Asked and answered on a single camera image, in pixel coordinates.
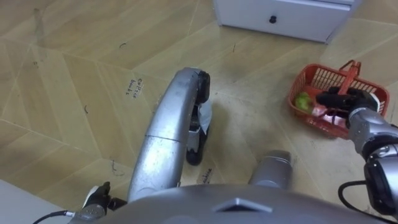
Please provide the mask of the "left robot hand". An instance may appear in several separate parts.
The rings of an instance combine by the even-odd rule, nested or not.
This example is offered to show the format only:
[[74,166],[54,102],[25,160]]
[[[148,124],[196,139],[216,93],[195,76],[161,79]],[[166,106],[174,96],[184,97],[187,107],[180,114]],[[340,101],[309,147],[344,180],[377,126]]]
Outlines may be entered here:
[[110,190],[110,182],[105,182],[100,186],[94,186],[86,196],[86,200],[83,203],[83,208],[89,205],[99,205],[105,211],[108,209],[115,211],[127,204],[127,202],[121,198],[110,196]]

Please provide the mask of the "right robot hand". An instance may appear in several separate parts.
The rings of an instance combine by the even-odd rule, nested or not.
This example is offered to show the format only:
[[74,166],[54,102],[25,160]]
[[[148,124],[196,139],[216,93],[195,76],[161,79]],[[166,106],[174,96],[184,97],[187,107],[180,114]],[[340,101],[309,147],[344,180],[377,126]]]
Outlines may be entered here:
[[333,86],[319,93],[315,98],[318,104],[337,110],[336,115],[348,118],[358,108],[366,108],[378,112],[380,102],[367,91],[348,88],[346,94],[339,95],[340,87]]

